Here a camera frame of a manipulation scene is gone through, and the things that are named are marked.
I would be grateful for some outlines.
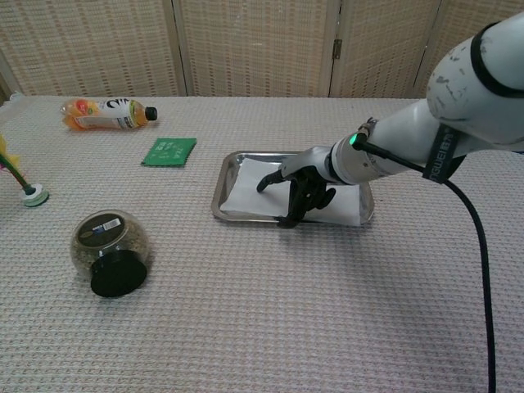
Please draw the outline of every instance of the white paper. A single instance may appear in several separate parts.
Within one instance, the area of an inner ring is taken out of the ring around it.
[[[286,216],[290,182],[272,184],[261,193],[256,191],[260,180],[278,167],[279,164],[245,159],[238,171],[237,181],[220,209],[272,217]],[[328,187],[337,190],[331,203],[322,210],[311,210],[305,218],[322,223],[360,225],[360,187]]]

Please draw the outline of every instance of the white tablecloth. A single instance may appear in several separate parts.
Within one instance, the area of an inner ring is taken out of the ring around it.
[[[51,199],[36,209],[0,174],[0,391],[484,392],[477,235],[443,186],[372,183],[362,228],[227,224],[210,203],[238,150],[329,145],[409,100],[144,98],[159,121],[72,133],[64,98],[26,97],[0,132]],[[197,137],[184,168],[146,168],[158,137]],[[524,391],[524,156],[469,156],[453,180],[486,227],[499,391]],[[153,247],[144,285],[91,293],[70,262],[75,225],[122,209]]]

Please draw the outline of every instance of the bottle label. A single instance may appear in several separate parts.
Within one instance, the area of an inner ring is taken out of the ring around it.
[[[75,121],[85,129],[92,127],[133,129],[138,126],[134,107],[135,101],[128,98],[116,98],[102,102],[77,100],[76,108],[83,116],[75,117]]]

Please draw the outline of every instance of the black lid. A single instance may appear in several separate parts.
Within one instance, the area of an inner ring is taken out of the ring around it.
[[[140,287],[146,266],[134,251],[120,250],[98,258],[91,266],[91,289],[99,296],[116,297]]]
[[[146,119],[148,120],[156,120],[158,119],[158,113],[156,112],[156,108],[153,106],[146,106]]]

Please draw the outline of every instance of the orange juice bottle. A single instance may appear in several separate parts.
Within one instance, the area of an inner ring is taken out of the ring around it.
[[[64,103],[63,122],[72,129],[135,129],[156,120],[156,108],[128,98],[96,102],[83,98]]]

